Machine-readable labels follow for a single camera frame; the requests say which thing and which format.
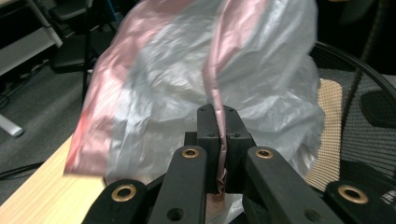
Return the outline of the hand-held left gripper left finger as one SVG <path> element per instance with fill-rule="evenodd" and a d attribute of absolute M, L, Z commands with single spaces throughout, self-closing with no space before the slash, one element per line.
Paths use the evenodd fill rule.
<path fill-rule="evenodd" d="M 221 142 L 213 105 L 203 105 L 197 109 L 196 125 L 196 132 L 185 132 L 184 145 L 198 146 L 205 150 L 205 190 L 207 193 L 219 194 L 217 175 Z"/>

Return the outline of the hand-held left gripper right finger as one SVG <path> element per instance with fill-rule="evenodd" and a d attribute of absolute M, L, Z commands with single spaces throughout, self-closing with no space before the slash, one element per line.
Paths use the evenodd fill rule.
<path fill-rule="evenodd" d="M 255 145 L 236 109 L 225 106 L 227 153 L 225 191 L 242 193 L 245 185 L 245 163 L 248 150 Z"/>

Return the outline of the grey plastic bag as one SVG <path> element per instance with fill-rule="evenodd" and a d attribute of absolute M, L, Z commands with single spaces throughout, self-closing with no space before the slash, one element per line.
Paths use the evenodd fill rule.
<path fill-rule="evenodd" d="M 93 69 L 66 172 L 148 183 L 213 104 L 306 175 L 325 120 L 317 15 L 315 0 L 141 0 Z"/>

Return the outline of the black wire mesh trash can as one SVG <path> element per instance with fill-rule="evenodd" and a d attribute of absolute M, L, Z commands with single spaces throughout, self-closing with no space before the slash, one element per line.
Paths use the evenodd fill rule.
<path fill-rule="evenodd" d="M 321 78 L 341 86 L 342 180 L 396 207 L 396 88 L 363 60 L 318 42 L 310 52 Z"/>

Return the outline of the black folding chair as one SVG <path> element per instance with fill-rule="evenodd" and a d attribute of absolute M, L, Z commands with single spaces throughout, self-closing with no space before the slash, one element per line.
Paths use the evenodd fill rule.
<path fill-rule="evenodd" d="M 73 23 L 77 34 L 63 40 L 50 68 L 57 74 L 82 73 L 82 98 L 89 87 L 90 72 L 99 56 L 110 46 L 117 30 L 117 14 L 111 0 L 71 0 L 50 12 L 58 22 Z"/>

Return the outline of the black stand, striped tape base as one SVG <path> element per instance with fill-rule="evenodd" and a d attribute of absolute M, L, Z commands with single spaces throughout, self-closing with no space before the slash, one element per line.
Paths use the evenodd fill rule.
<path fill-rule="evenodd" d="M 365 45 L 363 47 L 360 56 L 360 62 L 367 63 L 371 57 L 372 51 L 375 47 L 375 43 L 377 42 L 377 39 L 380 36 L 380 33 L 383 29 L 383 21 L 387 16 L 389 0 L 361 0 L 361 1 L 364 1 L 364 5 L 363 4 L 357 5 L 356 9 L 358 11 L 354 14 L 353 18 L 347 19 L 347 21 L 356 20 L 359 16 L 363 16 L 368 9 L 370 9 L 373 5 L 375 5 L 376 8 L 375 17 L 373 19 L 370 32 L 367 36 L 367 40 L 365 41 Z M 346 98 L 345 111 L 342 117 L 342 129 L 345 129 L 347 125 L 347 117 L 349 114 L 349 109 L 352 105 L 355 93 L 361 82 L 361 77 L 362 77 L 362 71 L 359 68 L 357 68 L 355 71 L 354 79 L 350 86 L 350 90 L 348 92 L 348 96 Z"/>

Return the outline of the white metal desk frame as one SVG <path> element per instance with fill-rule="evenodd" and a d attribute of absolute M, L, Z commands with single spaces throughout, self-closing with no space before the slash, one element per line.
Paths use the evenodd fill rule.
<path fill-rule="evenodd" d="M 62 39 L 39 8 L 38 0 L 23 0 L 34 13 L 41 26 L 32 33 L 0 49 L 0 76 L 25 63 L 51 46 L 60 47 Z"/>

